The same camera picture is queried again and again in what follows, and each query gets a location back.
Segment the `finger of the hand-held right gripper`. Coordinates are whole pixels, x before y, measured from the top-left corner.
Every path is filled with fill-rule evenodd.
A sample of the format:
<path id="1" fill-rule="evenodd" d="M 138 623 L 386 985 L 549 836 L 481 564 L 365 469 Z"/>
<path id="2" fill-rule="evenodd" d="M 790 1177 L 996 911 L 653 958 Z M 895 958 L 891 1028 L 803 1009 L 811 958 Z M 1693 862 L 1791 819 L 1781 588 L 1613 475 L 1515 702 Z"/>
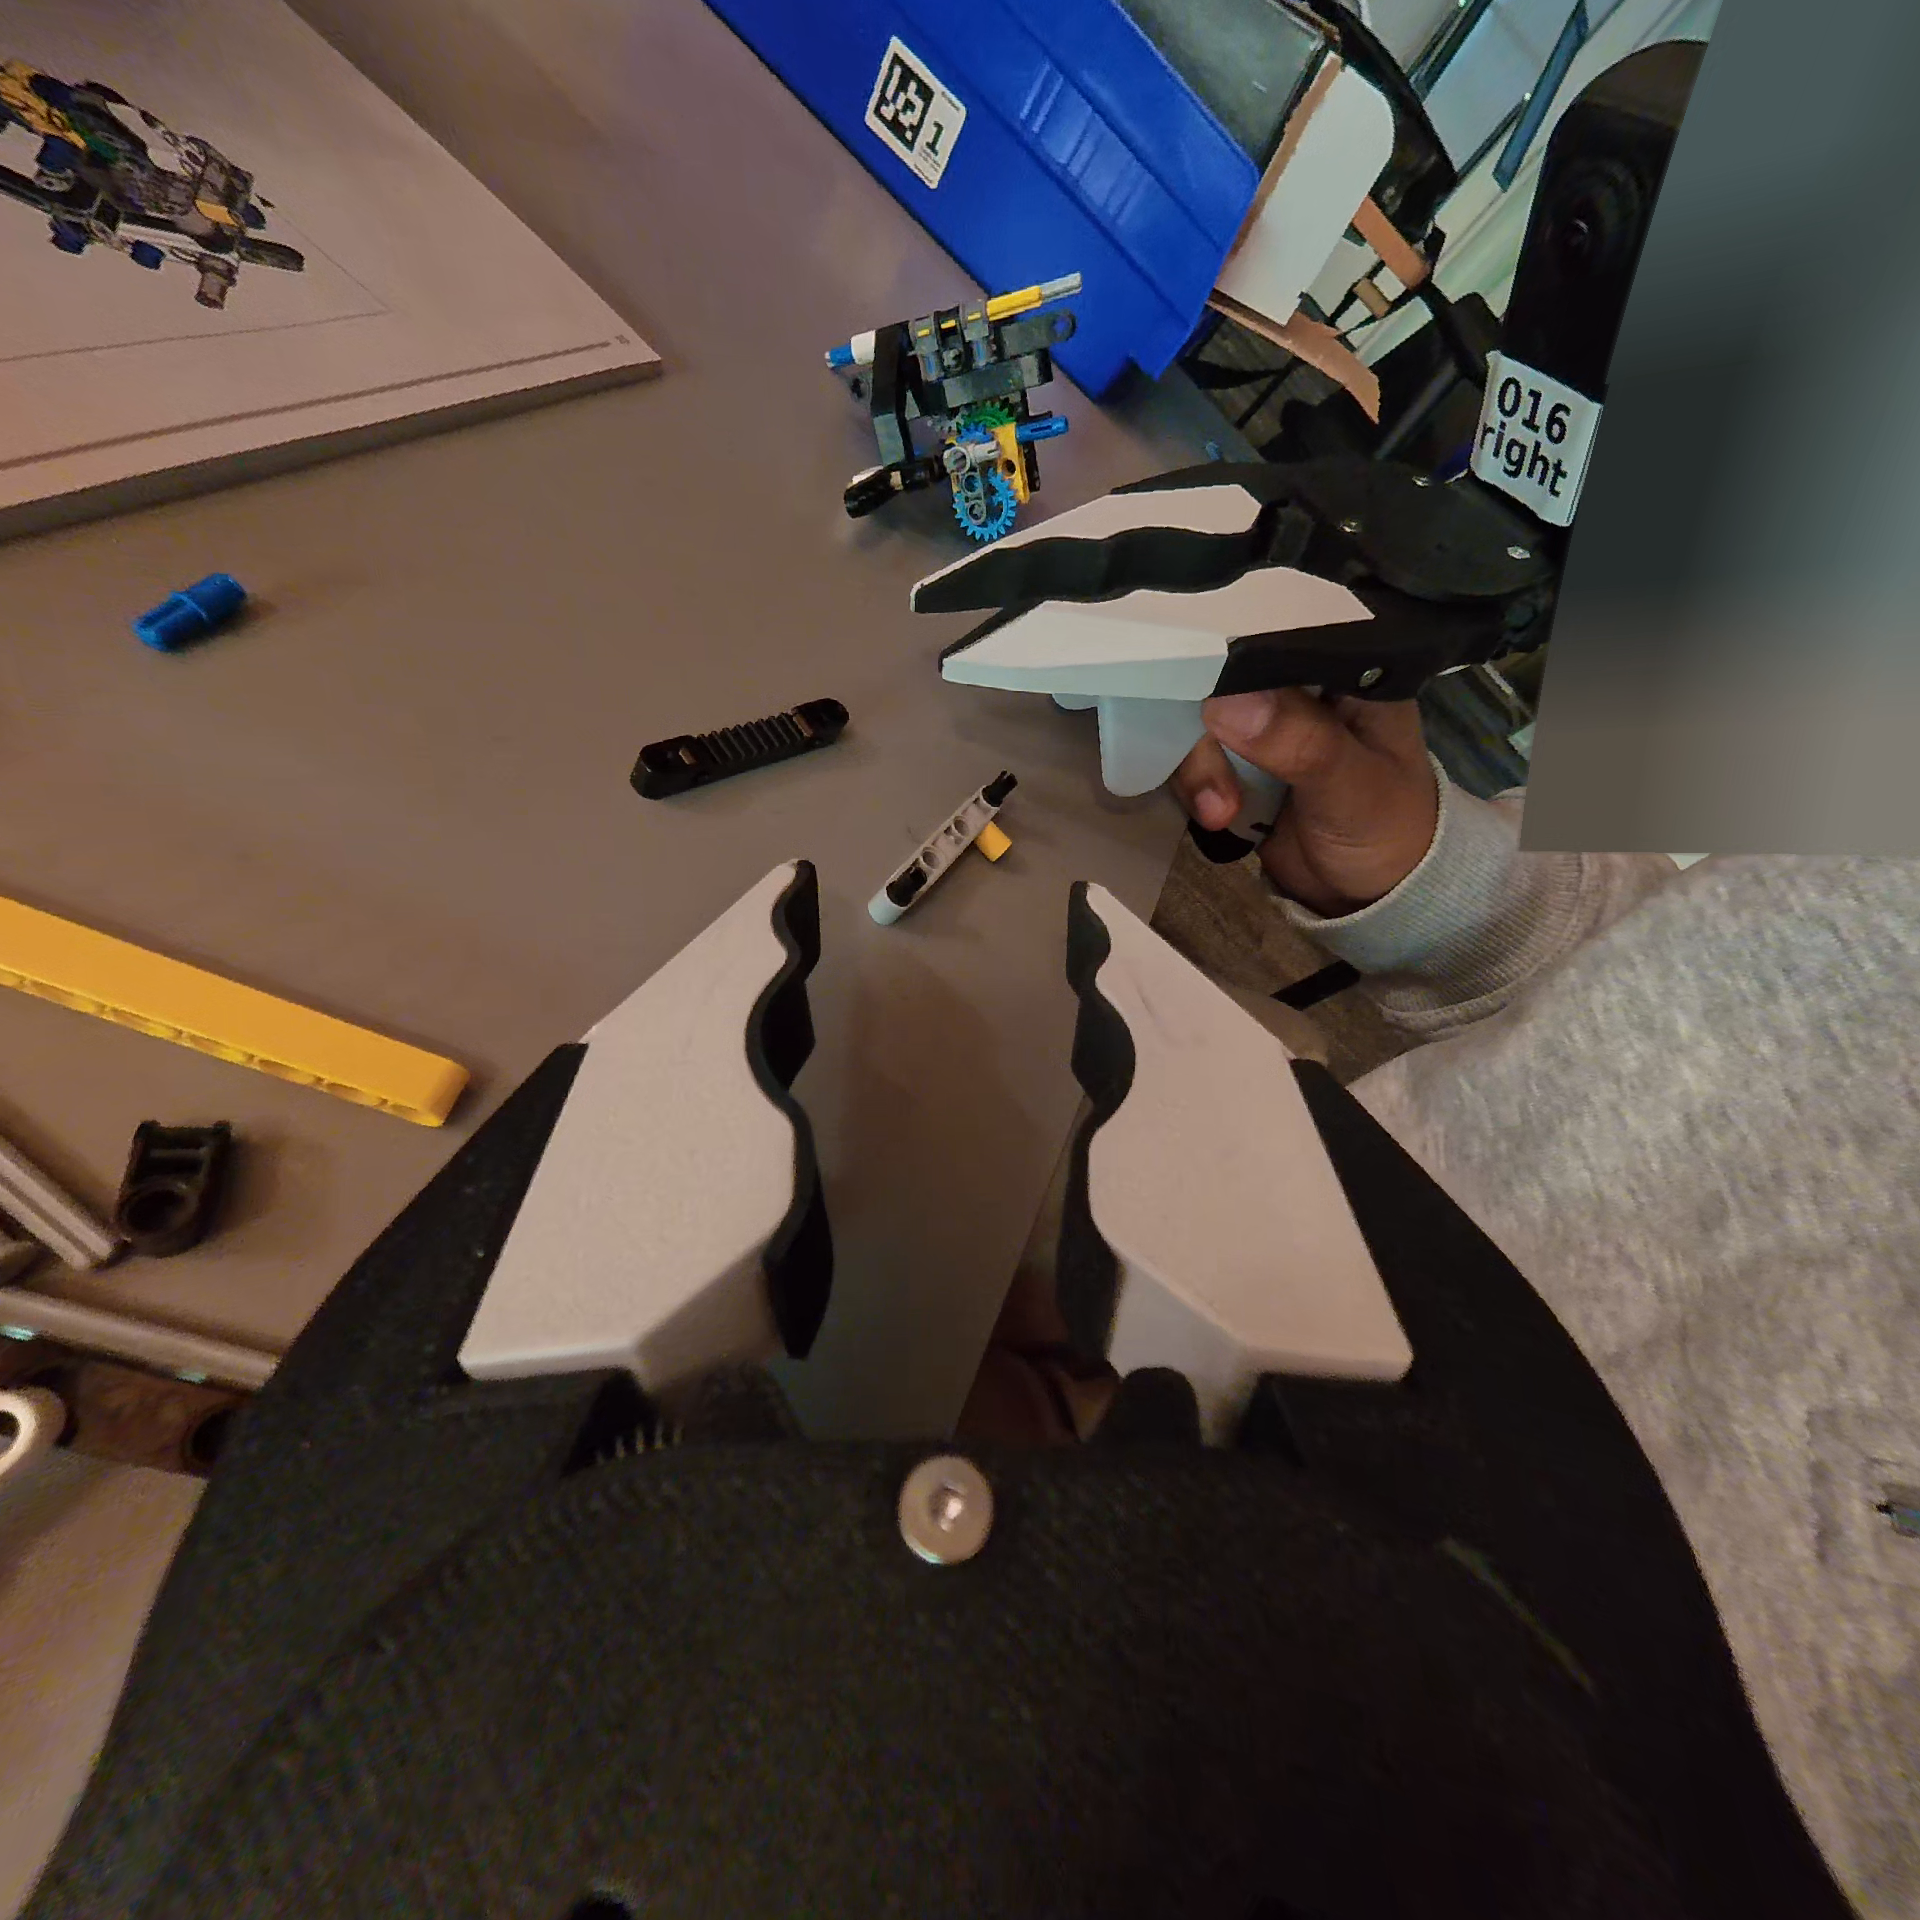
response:
<path id="1" fill-rule="evenodd" d="M 981 547 L 910 590 L 916 614 L 1206 592 L 1265 561 L 1279 510 L 1241 484 L 1108 493 Z"/>
<path id="2" fill-rule="evenodd" d="M 996 620 L 942 659 L 947 683 L 1037 692 L 1093 711 L 1100 774 L 1139 798 L 1180 768 L 1203 733 L 1203 702 L 1234 640 L 1378 636 L 1374 613 L 1340 583 L 1262 567 L 1204 592 L 1127 592 L 1093 603 L 1049 600 Z"/>

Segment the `black lego connector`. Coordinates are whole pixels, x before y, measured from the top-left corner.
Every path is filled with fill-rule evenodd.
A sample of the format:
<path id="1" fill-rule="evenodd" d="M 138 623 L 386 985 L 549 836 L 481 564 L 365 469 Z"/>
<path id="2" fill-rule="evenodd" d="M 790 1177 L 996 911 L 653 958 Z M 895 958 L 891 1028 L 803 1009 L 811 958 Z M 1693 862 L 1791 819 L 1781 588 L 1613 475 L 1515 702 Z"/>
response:
<path id="1" fill-rule="evenodd" d="M 138 1256 L 178 1256 L 213 1231 L 234 1163 L 234 1126 L 143 1120 L 134 1126 L 111 1224 Z"/>

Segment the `person's grey clothing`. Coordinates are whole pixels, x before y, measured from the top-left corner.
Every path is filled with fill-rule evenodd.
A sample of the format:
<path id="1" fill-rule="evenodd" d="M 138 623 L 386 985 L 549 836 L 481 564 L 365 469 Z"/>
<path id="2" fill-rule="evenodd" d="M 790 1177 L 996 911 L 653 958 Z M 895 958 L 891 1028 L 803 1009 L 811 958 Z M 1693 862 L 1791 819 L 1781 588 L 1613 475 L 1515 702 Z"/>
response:
<path id="1" fill-rule="evenodd" d="M 1918 876 L 1715 854 L 1358 1097 L 1547 1299 L 1861 1915 L 1916 1915 Z"/>

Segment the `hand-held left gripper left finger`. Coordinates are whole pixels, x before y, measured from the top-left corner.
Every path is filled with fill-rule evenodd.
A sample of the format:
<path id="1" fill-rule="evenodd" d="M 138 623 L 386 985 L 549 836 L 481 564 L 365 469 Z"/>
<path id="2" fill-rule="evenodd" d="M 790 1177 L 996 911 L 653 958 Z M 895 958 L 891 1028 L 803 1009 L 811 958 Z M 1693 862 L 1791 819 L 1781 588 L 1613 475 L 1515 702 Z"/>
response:
<path id="1" fill-rule="evenodd" d="M 620 1372 L 667 1404 L 811 1352 L 831 1227 L 795 1085 L 818 963 L 818 873 L 787 860 L 586 1033 L 459 1350 L 471 1380 Z"/>

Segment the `partly built lego assembly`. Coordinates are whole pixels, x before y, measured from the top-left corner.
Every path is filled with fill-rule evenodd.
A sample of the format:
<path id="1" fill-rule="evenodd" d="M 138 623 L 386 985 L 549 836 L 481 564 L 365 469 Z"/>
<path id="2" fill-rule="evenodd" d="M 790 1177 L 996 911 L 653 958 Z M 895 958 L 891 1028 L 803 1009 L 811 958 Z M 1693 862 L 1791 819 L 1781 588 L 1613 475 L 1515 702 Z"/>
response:
<path id="1" fill-rule="evenodd" d="M 1051 353 L 1076 331 L 1081 275 L 949 303 L 854 334 L 822 353 L 870 421 L 875 464 L 843 488 L 853 521 L 947 492 L 959 532 L 994 544 L 1041 486 L 1037 448 L 1068 421 L 1035 407 Z"/>

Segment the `blue plastic bin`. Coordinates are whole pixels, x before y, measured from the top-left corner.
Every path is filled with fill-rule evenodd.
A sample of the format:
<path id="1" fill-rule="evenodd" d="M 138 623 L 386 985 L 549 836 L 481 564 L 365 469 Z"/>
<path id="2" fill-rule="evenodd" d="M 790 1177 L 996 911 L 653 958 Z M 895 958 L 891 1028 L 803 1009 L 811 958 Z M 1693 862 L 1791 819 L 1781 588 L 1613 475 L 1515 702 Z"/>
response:
<path id="1" fill-rule="evenodd" d="M 710 3 L 981 285 L 1078 272 L 1060 363 L 1091 400 L 1161 377 L 1258 165 L 1113 3 Z"/>

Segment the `long grey lego beam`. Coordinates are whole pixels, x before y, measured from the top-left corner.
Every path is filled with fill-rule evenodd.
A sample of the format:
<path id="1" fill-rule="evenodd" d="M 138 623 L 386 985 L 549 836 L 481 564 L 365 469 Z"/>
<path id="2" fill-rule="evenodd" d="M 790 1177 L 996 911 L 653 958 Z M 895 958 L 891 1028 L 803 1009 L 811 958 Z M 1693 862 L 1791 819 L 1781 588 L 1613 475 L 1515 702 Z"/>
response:
<path id="1" fill-rule="evenodd" d="M 95 1360 L 167 1375 L 189 1384 L 259 1392 L 279 1369 L 279 1357 L 227 1340 L 140 1320 L 134 1316 L 70 1303 L 27 1286 L 2 1286 L 2 1334 L 51 1340 Z"/>

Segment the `short grey lego beam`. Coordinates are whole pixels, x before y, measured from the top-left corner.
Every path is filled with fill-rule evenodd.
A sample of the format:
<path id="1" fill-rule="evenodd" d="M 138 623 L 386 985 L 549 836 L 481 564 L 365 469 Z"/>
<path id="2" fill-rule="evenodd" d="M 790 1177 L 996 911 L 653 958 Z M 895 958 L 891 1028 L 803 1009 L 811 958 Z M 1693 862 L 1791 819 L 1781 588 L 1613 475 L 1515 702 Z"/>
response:
<path id="1" fill-rule="evenodd" d="M 43 1168 L 2 1139 L 2 1213 L 61 1265 L 90 1272 L 117 1262 L 125 1243 Z"/>

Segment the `cardboard box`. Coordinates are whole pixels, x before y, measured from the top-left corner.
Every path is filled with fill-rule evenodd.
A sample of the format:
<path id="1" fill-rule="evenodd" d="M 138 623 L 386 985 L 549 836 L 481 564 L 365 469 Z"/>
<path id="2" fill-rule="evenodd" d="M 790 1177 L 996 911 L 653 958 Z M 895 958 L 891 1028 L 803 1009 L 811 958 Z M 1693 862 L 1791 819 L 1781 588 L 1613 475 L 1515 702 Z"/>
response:
<path id="1" fill-rule="evenodd" d="M 1378 375 L 1316 318 L 1310 294 L 1337 262 L 1349 228 L 1372 209 L 1391 147 L 1387 97 L 1327 54 L 1286 113 L 1279 148 L 1206 299 L 1223 320 L 1330 377 L 1372 425 L 1380 421 Z"/>

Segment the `person's right hand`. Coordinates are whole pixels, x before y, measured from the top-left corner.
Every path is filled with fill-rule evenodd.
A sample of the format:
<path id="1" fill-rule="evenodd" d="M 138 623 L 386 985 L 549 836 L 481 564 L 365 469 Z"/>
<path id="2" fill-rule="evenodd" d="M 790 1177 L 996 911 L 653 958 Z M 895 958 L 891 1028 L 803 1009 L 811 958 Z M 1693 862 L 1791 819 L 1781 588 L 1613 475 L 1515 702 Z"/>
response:
<path id="1" fill-rule="evenodd" d="M 1169 782 L 1204 830 L 1226 832 L 1241 814 L 1236 761 L 1284 784 L 1258 854 L 1274 888 L 1316 919 L 1378 902 L 1433 843 L 1441 779 L 1417 703 L 1303 687 L 1210 700 L 1204 731 Z"/>

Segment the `blue lego pin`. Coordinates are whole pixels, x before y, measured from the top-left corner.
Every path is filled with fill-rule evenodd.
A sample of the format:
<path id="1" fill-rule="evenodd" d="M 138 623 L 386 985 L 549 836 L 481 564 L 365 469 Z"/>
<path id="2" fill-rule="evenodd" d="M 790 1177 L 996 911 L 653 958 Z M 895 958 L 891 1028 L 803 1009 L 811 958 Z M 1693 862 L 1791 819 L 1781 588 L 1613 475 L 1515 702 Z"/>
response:
<path id="1" fill-rule="evenodd" d="M 178 656 L 227 633 L 249 611 L 249 592 L 231 573 L 213 571 L 133 616 L 133 636 L 163 656 Z"/>

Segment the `long yellow lego beam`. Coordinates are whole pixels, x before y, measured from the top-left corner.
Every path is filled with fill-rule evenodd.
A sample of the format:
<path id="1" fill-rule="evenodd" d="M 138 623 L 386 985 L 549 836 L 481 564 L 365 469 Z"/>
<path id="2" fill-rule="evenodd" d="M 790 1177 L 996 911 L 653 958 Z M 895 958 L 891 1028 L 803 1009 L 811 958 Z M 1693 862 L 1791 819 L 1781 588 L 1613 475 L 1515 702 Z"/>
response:
<path id="1" fill-rule="evenodd" d="M 436 1129 L 469 1070 L 404 1039 L 2 900 L 2 983 L 70 1013 Z"/>

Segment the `lego instruction booklet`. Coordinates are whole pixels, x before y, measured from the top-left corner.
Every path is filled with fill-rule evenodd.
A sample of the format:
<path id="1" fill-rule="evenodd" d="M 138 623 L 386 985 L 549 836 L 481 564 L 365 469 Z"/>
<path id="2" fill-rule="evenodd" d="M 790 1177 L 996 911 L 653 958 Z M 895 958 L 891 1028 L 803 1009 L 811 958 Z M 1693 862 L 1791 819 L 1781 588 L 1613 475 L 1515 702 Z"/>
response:
<path id="1" fill-rule="evenodd" d="M 4 540 L 653 377 L 289 4 L 4 4 Z"/>

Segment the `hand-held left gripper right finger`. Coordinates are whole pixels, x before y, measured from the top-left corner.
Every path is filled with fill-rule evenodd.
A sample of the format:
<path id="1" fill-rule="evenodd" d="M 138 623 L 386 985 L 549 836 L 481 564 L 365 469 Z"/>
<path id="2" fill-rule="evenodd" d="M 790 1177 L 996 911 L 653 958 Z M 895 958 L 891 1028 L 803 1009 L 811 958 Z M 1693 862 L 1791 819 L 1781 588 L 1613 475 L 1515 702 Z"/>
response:
<path id="1" fill-rule="evenodd" d="M 1295 1055 L 1106 887 L 1070 888 L 1073 1073 L 1054 1289 L 1076 1352 L 1173 1373 L 1206 1443 L 1271 1375 L 1394 1382 L 1410 1343 Z"/>

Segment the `white lego beam with pins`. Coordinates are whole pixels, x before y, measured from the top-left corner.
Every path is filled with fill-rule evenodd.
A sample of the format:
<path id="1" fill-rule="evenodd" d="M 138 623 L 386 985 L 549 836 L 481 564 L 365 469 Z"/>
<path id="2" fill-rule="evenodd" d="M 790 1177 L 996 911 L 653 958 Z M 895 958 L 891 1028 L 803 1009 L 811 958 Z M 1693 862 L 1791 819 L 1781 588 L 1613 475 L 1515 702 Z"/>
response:
<path id="1" fill-rule="evenodd" d="M 998 827 L 998 815 L 1015 789 L 1018 774 L 998 772 L 979 790 L 969 792 L 868 900 L 870 920 L 875 926 L 898 923 L 969 851 L 981 852 L 990 862 L 1001 860 L 1013 841 Z"/>

